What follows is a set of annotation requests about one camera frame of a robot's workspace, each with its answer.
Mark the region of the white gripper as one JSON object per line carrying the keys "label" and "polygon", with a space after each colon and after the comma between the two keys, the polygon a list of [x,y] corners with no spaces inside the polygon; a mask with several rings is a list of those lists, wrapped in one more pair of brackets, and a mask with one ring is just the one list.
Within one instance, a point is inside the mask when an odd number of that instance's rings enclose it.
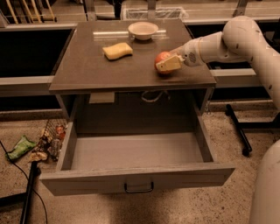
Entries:
{"label": "white gripper", "polygon": [[171,54],[160,53],[155,59],[155,68],[159,72],[171,72],[180,69],[183,62],[189,67],[201,66],[204,63],[200,56],[199,38],[192,39],[184,45],[171,50]]}

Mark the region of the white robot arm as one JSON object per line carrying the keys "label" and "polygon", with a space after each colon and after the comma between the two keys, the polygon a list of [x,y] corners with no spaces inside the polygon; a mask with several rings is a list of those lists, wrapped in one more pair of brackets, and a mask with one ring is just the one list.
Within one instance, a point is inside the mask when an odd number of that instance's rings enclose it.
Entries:
{"label": "white robot arm", "polygon": [[[165,74],[183,65],[196,67],[214,61],[248,62],[280,108],[280,54],[250,17],[234,17],[222,31],[192,39],[163,58],[157,57],[154,65]],[[248,224],[280,224],[280,141],[269,147],[260,163]]]}

